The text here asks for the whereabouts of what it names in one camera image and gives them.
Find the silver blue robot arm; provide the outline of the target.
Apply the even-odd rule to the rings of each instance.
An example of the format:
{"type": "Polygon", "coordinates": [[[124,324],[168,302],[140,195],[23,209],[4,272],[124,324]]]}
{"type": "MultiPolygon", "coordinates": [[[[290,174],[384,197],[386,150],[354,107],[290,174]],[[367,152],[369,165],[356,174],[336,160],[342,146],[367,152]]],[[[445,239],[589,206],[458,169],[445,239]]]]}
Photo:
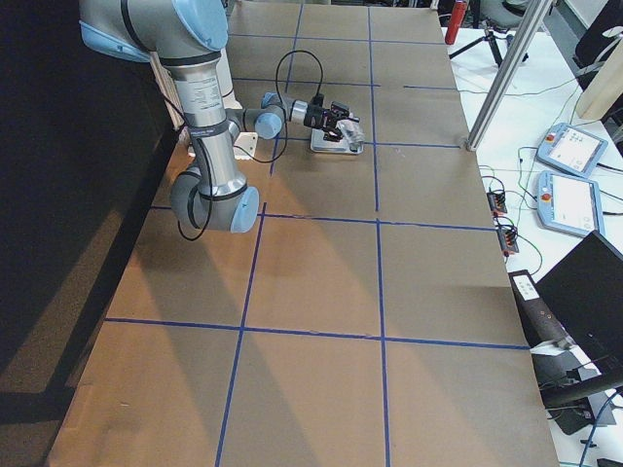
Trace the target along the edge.
{"type": "Polygon", "coordinates": [[[83,1],[80,26],[84,43],[96,52],[134,62],[155,54],[175,85],[196,154],[171,188],[180,229],[246,233],[254,225],[259,192],[235,159],[243,132],[272,139],[294,123],[311,128],[316,152],[361,151],[358,118],[339,102],[324,107],[321,93],[306,102],[275,90],[258,109],[226,107],[231,76],[221,1],[83,1]]]}

